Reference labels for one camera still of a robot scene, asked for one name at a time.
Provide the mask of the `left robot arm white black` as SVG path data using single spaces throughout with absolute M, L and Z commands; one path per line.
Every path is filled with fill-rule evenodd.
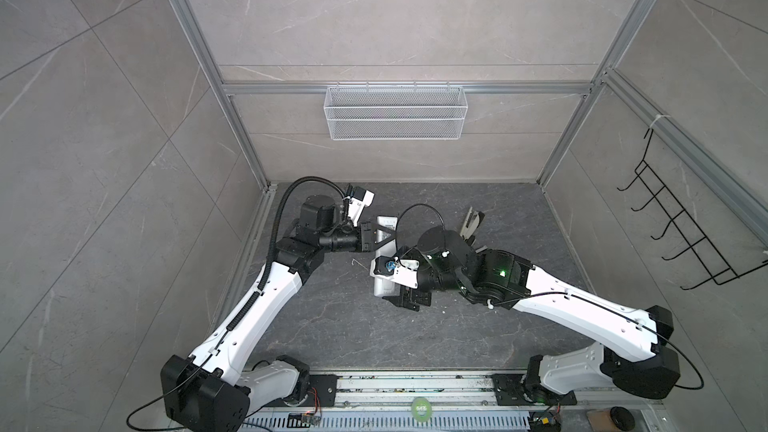
M 246 364 L 287 302 L 329 252 L 373 252 L 395 237 L 397 220 L 360 219 L 373 200 L 356 187 L 344 205 L 324 195 L 308 197 L 298 218 L 275 244 L 247 294 L 224 322 L 187 357 L 172 356 L 160 373 L 167 417 L 191 431 L 236 431 L 275 401 L 302 405 L 310 393 L 310 369 L 282 355 L 252 371 Z

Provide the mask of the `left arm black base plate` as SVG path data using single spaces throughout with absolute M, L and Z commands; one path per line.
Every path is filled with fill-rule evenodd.
M 314 408 L 318 402 L 321 408 L 333 407 L 336 401 L 339 376 L 334 374 L 311 374 L 299 379 L 294 390 L 281 402 L 289 407 L 307 406 Z

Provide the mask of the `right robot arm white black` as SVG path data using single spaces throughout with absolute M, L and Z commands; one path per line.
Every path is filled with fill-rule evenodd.
M 412 247 L 381 252 L 372 260 L 375 293 L 412 311 L 430 305 L 435 292 L 455 291 L 472 304 L 528 313 L 592 339 L 560 355 L 529 359 L 520 388 L 530 402 L 615 386 L 660 400 L 677 385 L 680 354 L 669 341 L 669 310 L 631 309 L 600 298 L 508 251 L 477 251 L 469 238 L 440 226 Z

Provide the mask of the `white remote control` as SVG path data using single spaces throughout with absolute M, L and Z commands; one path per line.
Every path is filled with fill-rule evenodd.
M 377 216 L 376 220 L 398 221 L 398 219 L 394 216 Z M 387 247 L 382 247 L 378 251 L 375 251 L 375 256 L 392 256 L 396 250 L 396 243 L 390 243 Z M 400 285 L 375 278 L 373 292 L 374 296 L 379 298 L 384 298 L 387 296 L 398 296 L 400 293 Z

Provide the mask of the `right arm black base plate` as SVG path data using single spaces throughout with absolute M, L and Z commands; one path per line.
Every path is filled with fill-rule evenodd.
M 492 388 L 500 406 L 573 406 L 577 399 L 573 391 L 561 395 L 545 388 L 538 378 L 525 374 L 492 374 Z

